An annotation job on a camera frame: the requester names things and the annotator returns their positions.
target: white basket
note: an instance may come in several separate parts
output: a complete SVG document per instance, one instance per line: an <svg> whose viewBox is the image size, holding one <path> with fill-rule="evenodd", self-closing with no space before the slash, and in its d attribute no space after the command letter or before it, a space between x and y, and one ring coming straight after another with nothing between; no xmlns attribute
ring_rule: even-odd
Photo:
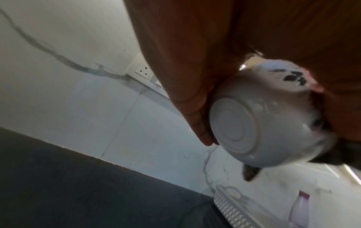
<svg viewBox="0 0 361 228"><path fill-rule="evenodd" d="M240 197L230 196L227 190L235 190ZM232 186L217 185L214 204L233 228L288 228L282 221L251 198Z"/></svg>

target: skin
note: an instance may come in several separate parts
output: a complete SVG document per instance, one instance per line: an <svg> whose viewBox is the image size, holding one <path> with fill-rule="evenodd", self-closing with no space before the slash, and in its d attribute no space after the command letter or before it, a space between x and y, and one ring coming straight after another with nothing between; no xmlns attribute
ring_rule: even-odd
<svg viewBox="0 0 361 228"><path fill-rule="evenodd" d="M285 59L323 87L324 115L361 141L361 2L125 0L142 52L198 138L215 140L207 98L253 54Z"/></svg>

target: white bottle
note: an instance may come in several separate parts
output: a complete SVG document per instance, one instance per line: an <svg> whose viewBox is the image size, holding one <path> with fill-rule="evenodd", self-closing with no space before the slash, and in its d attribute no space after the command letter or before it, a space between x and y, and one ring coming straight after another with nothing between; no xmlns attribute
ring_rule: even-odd
<svg viewBox="0 0 361 228"><path fill-rule="evenodd" d="M309 222L309 194L299 192L290 212L290 227L307 228Z"/></svg>

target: marble wall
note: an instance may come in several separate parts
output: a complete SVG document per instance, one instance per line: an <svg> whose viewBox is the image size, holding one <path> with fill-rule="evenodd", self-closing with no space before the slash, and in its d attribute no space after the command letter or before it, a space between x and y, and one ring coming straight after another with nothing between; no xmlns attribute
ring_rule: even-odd
<svg viewBox="0 0 361 228"><path fill-rule="evenodd" d="M122 1L0 0L0 126L213 195L233 185L287 219L311 195L310 227L359 227L359 186L335 167L264 170L252 183L202 145L171 102L124 76L140 52Z"/></svg>

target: ceramic bowl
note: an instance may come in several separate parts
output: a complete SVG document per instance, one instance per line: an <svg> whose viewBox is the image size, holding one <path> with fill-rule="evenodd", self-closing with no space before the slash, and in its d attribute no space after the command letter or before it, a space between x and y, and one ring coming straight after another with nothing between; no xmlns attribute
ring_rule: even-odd
<svg viewBox="0 0 361 228"><path fill-rule="evenodd" d="M308 161L329 150L336 136L322 129L305 73L293 63L270 60L223 82L209 112L219 144L259 168Z"/></svg>

